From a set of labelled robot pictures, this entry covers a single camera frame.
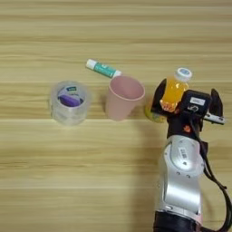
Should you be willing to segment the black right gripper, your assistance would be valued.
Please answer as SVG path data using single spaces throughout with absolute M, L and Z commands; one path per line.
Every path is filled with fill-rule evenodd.
M 167 116 L 167 113 L 161 108 L 160 105 L 160 100 L 164 95 L 166 84 L 167 80 L 164 79 L 154 93 L 150 109 L 153 116 Z M 199 134 L 203 128 L 203 121 L 224 125 L 226 120 L 223 117 L 223 103 L 216 89 L 211 90 L 209 112 L 206 114 L 200 114 L 199 112 L 182 111 L 177 114 L 170 114 L 167 117 L 167 123 L 169 125 L 167 138 L 174 135 L 179 135 L 191 138 L 193 140 L 198 140 Z

